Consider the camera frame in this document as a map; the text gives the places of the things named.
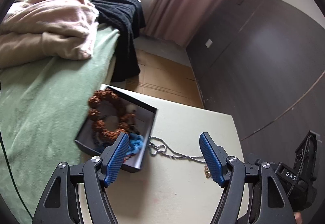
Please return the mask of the person's right hand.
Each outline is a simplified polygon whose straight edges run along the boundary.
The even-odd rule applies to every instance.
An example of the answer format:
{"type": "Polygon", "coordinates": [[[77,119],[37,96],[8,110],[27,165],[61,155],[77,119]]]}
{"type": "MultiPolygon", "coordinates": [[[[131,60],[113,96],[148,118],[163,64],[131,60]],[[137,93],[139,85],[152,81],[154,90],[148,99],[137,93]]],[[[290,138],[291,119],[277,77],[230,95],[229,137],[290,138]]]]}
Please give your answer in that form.
{"type": "Polygon", "coordinates": [[[294,212],[296,224],[302,224],[302,215],[300,212],[294,212]]]}

